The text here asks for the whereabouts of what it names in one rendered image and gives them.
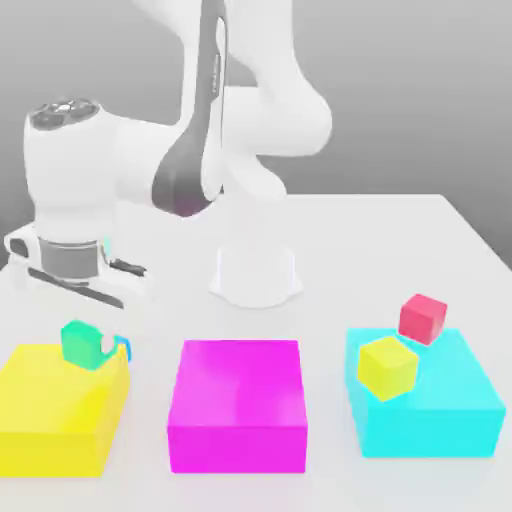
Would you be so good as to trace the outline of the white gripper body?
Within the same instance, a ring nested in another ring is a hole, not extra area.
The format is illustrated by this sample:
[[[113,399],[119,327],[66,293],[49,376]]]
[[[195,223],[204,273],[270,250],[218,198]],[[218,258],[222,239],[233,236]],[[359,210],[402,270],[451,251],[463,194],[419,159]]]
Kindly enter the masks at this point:
[[[102,269],[85,284],[59,281],[19,258],[10,258],[8,275],[24,299],[46,310],[86,321],[124,321],[151,303],[153,275]]]

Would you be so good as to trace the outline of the small red cube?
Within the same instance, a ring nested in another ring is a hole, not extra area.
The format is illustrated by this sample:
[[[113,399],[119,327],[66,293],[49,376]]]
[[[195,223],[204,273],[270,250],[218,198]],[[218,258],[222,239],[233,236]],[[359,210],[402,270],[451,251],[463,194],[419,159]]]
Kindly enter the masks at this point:
[[[415,294],[401,307],[398,333],[429,346],[442,332],[446,313],[446,303]]]

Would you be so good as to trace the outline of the small green cube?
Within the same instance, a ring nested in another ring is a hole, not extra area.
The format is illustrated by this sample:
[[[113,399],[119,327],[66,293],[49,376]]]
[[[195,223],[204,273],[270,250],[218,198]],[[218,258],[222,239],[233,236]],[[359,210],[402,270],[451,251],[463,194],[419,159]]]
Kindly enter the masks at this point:
[[[95,371],[117,352],[114,344],[110,351],[102,350],[104,334],[95,326],[81,320],[72,320],[61,329],[63,358],[78,367]]]

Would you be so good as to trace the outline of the large cyan box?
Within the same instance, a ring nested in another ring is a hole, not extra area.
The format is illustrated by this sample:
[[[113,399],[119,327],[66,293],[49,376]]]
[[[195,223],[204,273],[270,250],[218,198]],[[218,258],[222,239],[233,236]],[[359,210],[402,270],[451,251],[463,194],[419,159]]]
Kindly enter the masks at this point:
[[[400,337],[419,356],[412,391],[381,402],[357,379],[360,348],[391,328],[350,328],[345,383],[360,450],[367,458],[487,458],[506,406],[462,333],[446,328],[429,346]]]

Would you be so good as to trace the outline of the small yellow cube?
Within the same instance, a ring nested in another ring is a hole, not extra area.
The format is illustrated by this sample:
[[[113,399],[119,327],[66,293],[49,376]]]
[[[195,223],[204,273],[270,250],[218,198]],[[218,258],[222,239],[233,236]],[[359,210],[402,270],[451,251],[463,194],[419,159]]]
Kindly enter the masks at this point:
[[[379,401],[386,402],[413,390],[419,356],[395,336],[362,345],[357,379]]]

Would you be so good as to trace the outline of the large magenta box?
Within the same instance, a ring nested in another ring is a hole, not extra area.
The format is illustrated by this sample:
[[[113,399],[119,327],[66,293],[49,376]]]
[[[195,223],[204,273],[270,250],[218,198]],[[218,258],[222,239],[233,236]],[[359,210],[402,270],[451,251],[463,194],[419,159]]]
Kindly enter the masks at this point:
[[[167,420],[175,474],[302,473],[308,420],[295,340],[187,340]]]

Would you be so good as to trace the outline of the large yellow box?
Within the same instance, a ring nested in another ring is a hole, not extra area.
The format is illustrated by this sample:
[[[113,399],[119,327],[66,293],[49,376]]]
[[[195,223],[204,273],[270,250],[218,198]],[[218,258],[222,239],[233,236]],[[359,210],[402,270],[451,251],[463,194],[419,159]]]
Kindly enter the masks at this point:
[[[123,346],[95,371],[17,346],[0,369],[0,477],[101,476],[129,386]]]

